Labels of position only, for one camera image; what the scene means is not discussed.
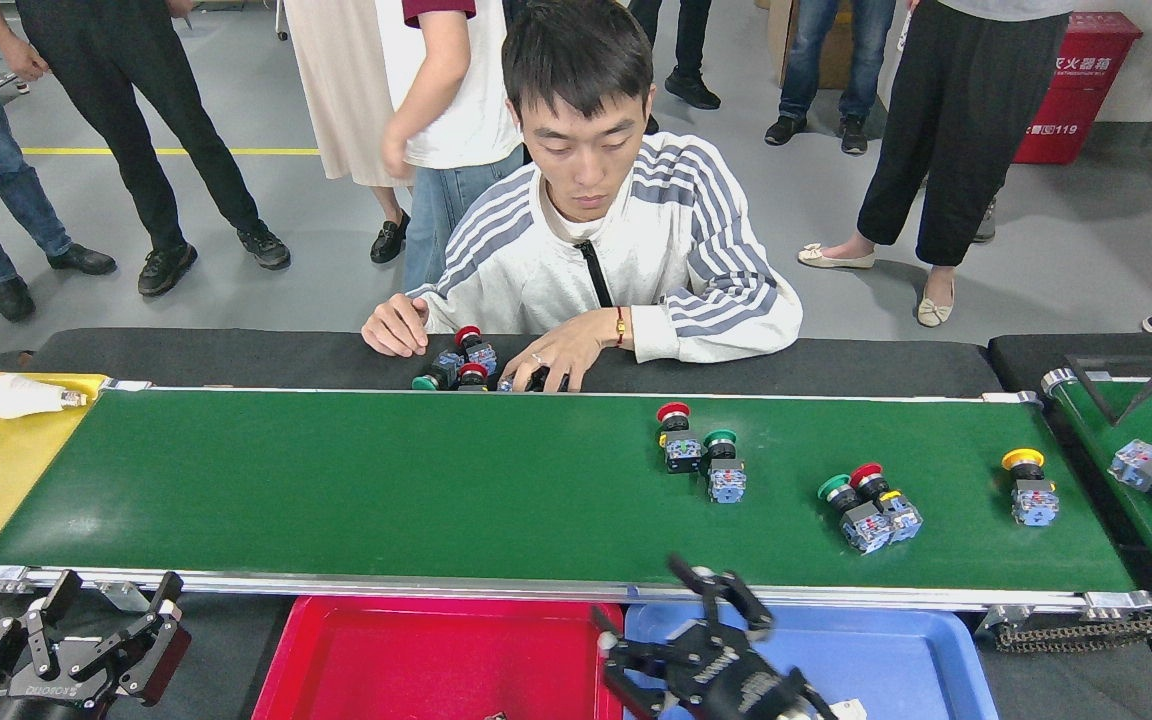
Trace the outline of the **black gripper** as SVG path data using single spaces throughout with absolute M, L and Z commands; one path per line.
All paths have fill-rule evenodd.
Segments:
M 76 571 L 61 573 L 50 594 L 18 617 L 0 620 L 0 719 L 105 719 L 118 694 L 143 706 L 161 700 L 191 643 L 177 607 L 183 579 L 165 573 L 150 600 L 131 582 L 99 588 L 119 611 L 136 617 L 100 642 L 81 643 L 67 665 L 59 661 L 50 632 L 81 592 Z
M 714 573 L 669 555 L 668 569 L 702 598 L 705 623 L 679 626 L 667 643 L 627 639 L 602 611 L 591 611 L 600 630 L 602 680 L 635 719 L 658 719 L 684 706 L 696 719 L 836 719 L 799 667 L 778 670 L 750 641 L 774 629 L 768 607 L 735 573 Z M 746 632 L 719 623 L 718 601 L 730 602 L 746 621 Z M 666 689 L 636 684 L 626 670 L 662 679 Z

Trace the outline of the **person's left hand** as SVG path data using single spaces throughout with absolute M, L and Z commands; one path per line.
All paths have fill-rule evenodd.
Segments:
M 536 370 L 548 366 L 545 392 L 558 392 L 562 381 L 567 381 L 568 392 L 579 392 L 582 378 L 605 348 L 634 346 L 632 323 L 623 318 L 623 311 L 622 306 L 599 306 L 573 316 L 513 357 L 500 378 L 509 379 L 511 391 L 522 392 Z

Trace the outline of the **person's right hand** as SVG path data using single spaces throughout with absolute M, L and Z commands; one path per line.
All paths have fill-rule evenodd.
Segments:
M 376 306 L 361 336 L 366 344 L 381 355 L 412 357 L 429 351 L 429 304 L 422 297 L 411 300 L 404 293 L 396 293 L 391 300 Z

